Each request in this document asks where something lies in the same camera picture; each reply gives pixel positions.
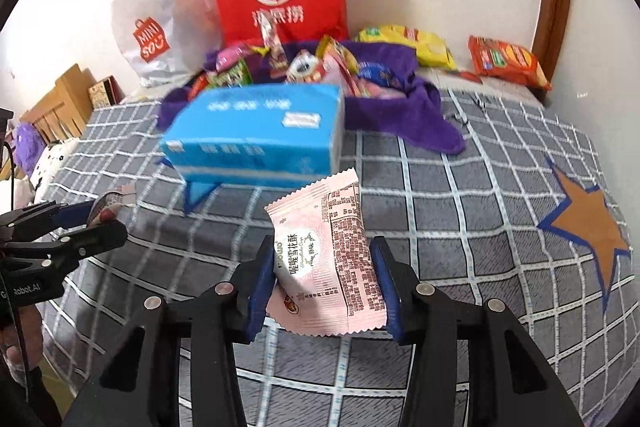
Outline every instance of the silver bolt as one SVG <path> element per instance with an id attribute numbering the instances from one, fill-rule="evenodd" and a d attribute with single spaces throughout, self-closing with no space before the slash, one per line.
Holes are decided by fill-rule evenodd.
<path id="1" fill-rule="evenodd" d="M 433 286 L 433 284 L 429 284 L 428 282 L 421 282 L 420 284 L 418 284 L 415 287 L 415 290 L 420 294 L 420 295 L 433 295 L 434 293 L 436 293 L 436 288 Z"/>
<path id="2" fill-rule="evenodd" d="M 216 284 L 216 293 L 218 295 L 229 295 L 234 290 L 234 286 L 230 282 L 219 282 Z"/>
<path id="3" fill-rule="evenodd" d="M 489 299 L 489 302 L 487 302 L 486 305 L 492 312 L 496 313 L 501 313 L 507 308 L 504 305 L 504 302 L 502 302 L 500 299 Z"/>
<path id="4" fill-rule="evenodd" d="M 162 299 L 154 295 L 146 299 L 145 308 L 147 310 L 155 310 L 160 304 L 162 304 Z"/>

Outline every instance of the gray checkered bedsheet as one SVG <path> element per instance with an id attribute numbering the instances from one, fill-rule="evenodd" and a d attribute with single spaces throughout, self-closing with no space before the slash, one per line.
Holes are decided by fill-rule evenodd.
<path id="1" fill-rule="evenodd" d="M 607 312 L 593 255 L 535 227 L 564 198 L 545 157 L 582 185 L 606 187 L 589 139 L 546 110 L 443 92 L 466 139 L 459 156 L 379 134 L 347 134 L 341 167 L 362 186 L 367 235 L 383 234 L 395 256 L 449 296 L 503 299 L 528 328 L 585 418 L 605 423 L 638 379 L 640 311 L 630 260 L 620 257 Z M 121 219 L 129 241 L 87 259 L 63 297 L 43 305 L 47 358 L 78 389 L 122 325 L 151 295 L 187 299 L 250 259 L 271 223 L 272 188 L 223 186 L 184 217 L 183 185 L 159 164 L 157 103 L 97 110 L 47 194 L 93 198 L 135 182 L 138 204 Z M 617 205 L 610 211 L 628 238 Z M 313 338 L 267 317 L 251 346 L 236 346 L 250 425 L 395 426 L 412 359 L 383 331 Z M 182 425 L 191 424 L 190 345 L 180 360 Z M 466 418 L 468 365 L 459 343 L 456 426 Z"/>

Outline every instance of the star pattern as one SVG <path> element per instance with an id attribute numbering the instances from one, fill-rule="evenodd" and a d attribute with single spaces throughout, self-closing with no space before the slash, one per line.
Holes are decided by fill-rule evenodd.
<path id="1" fill-rule="evenodd" d="M 609 214 L 600 187 L 594 185 L 584 189 L 569 179 L 550 159 L 548 162 L 566 199 L 539 222 L 538 228 L 555 233 L 593 252 L 604 312 L 613 284 L 616 257 L 630 256 L 628 244 L 622 237 L 618 224 Z"/>

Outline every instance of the black cable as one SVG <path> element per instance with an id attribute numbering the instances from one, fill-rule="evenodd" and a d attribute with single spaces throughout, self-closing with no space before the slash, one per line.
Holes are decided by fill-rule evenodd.
<path id="1" fill-rule="evenodd" d="M 3 144 L 8 153 L 9 153 L 9 161 L 11 162 L 11 210 L 14 209 L 14 178 L 15 178 L 15 163 L 14 163 L 14 153 L 11 150 L 11 146 L 4 142 Z M 24 342 L 24 334 L 22 332 L 22 324 L 20 321 L 20 311 L 18 308 L 12 303 L 11 295 L 13 294 L 13 288 L 9 288 L 7 286 L 6 281 L 4 279 L 4 274 L 2 272 L 2 265 L 0 264 L 0 283 L 2 283 L 2 287 L 4 288 L 4 294 L 6 295 L 6 301 L 9 304 L 9 311 L 11 313 L 11 320 L 14 322 L 15 332 L 18 336 L 18 347 L 20 347 L 20 355 L 22 357 L 22 367 L 24 368 L 24 398 L 29 403 L 31 390 L 33 388 L 33 382 L 31 381 L 31 372 L 29 371 L 29 361 L 27 357 L 27 348 Z"/>

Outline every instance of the blue tissue pack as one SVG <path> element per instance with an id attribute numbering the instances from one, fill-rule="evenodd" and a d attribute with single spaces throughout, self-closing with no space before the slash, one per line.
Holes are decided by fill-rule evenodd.
<path id="1" fill-rule="evenodd" d="M 339 87 L 261 84 L 202 92 L 161 148 L 186 181 L 300 188 L 337 172 L 343 131 Z"/>

